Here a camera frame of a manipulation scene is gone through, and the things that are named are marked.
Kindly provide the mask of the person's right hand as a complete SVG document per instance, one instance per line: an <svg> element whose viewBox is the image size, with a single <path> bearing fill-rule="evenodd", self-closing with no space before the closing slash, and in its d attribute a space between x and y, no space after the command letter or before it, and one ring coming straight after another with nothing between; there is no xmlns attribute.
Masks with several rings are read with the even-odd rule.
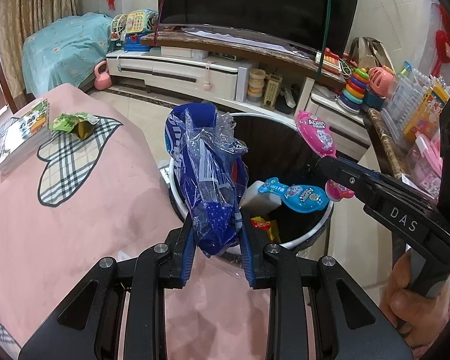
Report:
<svg viewBox="0 0 450 360"><path fill-rule="evenodd" d="M395 328L399 320L410 324L405 341L418 359L438 338L450 319L450 286L445 284L440 295L434 299L408 290L410 252L405 252L393 266L379 308Z"/></svg>

